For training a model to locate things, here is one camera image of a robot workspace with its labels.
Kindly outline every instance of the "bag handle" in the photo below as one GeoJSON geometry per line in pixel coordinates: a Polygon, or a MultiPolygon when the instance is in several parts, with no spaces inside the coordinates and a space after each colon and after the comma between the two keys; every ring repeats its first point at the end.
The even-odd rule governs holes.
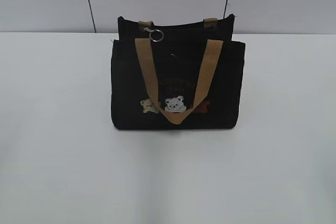
{"type": "MultiPolygon", "coordinates": [[[[203,27],[204,28],[209,28],[209,27],[217,27],[217,22],[218,19],[217,18],[206,18],[203,20],[203,27]]],[[[139,21],[139,30],[143,31],[144,28],[146,27],[151,27],[154,26],[154,22],[153,21],[148,21],[148,22],[144,22],[144,21],[139,21]]]]}
{"type": "Polygon", "coordinates": [[[208,40],[199,70],[195,91],[194,103],[191,109],[184,112],[173,113],[163,110],[159,104],[159,85],[153,59],[151,40],[147,38],[135,39],[138,59],[145,81],[149,98],[155,107],[173,124],[181,124],[186,117],[206,98],[221,54],[223,41],[208,40]]]}

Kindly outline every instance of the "brown handle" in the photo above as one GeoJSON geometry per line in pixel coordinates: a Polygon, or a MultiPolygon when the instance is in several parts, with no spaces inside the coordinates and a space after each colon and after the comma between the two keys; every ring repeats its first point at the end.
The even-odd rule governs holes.
{"type": "Polygon", "coordinates": [[[193,107],[184,112],[173,113],[163,110],[159,105],[159,86],[155,71],[151,40],[135,39],[138,59],[145,81],[149,98],[157,109],[173,124],[181,124],[183,120],[206,98],[208,95],[212,78],[217,67],[219,55],[221,54],[223,41],[208,40],[199,70],[198,81],[195,91],[193,107]]]}

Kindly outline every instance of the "embroidery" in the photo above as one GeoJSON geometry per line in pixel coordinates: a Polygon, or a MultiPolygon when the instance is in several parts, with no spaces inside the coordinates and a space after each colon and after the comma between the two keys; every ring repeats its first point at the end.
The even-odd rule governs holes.
{"type": "Polygon", "coordinates": [[[140,104],[143,106],[143,113],[147,113],[149,111],[155,114],[159,113],[159,110],[155,107],[154,103],[150,98],[141,101],[140,104]]]}
{"type": "Polygon", "coordinates": [[[210,104],[210,101],[204,100],[202,101],[193,111],[193,113],[208,113],[207,106],[210,104]]]}
{"type": "Polygon", "coordinates": [[[166,99],[166,104],[167,106],[164,107],[164,110],[168,112],[183,112],[187,109],[187,107],[183,103],[182,95],[179,95],[176,98],[166,99]]]}

